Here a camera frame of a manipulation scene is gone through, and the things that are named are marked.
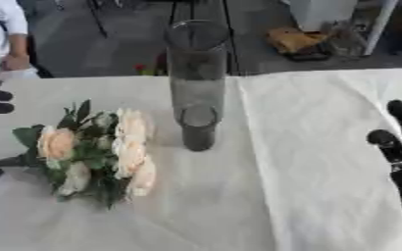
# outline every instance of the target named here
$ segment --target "red object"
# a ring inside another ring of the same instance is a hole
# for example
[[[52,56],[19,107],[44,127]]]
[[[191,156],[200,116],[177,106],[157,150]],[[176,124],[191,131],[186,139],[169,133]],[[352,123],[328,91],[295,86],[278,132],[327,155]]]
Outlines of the red object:
[[[145,65],[141,65],[141,64],[135,65],[135,69],[138,71],[143,71],[145,68],[146,68]]]

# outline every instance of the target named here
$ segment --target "person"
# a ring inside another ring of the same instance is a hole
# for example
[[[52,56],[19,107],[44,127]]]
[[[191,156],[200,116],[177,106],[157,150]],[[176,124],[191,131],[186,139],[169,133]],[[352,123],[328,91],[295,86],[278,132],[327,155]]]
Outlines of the person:
[[[0,0],[0,79],[38,77],[27,53],[27,22],[16,0]]]

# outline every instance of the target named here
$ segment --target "white tablecloth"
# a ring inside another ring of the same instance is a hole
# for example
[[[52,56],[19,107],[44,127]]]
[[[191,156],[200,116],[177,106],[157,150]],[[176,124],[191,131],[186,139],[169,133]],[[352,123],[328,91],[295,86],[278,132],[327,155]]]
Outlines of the white tablecloth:
[[[392,128],[402,70],[231,77],[211,151],[180,143],[160,77],[23,80],[4,84],[0,158],[24,149],[10,130],[53,124],[62,107],[149,111],[159,183],[151,196],[98,211],[57,202],[37,176],[0,178],[0,250],[402,250],[402,208],[390,167],[366,134]]]

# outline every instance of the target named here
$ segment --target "white cabinet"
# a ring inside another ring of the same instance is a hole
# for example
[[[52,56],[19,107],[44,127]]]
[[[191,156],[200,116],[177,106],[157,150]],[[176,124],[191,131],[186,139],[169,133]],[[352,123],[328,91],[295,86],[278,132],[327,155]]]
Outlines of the white cabinet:
[[[358,0],[289,0],[291,13],[304,31],[320,30],[324,23],[350,20]]]

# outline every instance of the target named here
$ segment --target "sleeve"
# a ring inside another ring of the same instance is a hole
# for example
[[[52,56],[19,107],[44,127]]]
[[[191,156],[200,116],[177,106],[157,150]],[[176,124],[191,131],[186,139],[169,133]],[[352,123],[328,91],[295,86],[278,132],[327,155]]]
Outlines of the sleeve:
[[[25,13],[16,0],[0,0],[0,23],[9,34],[27,34]]]

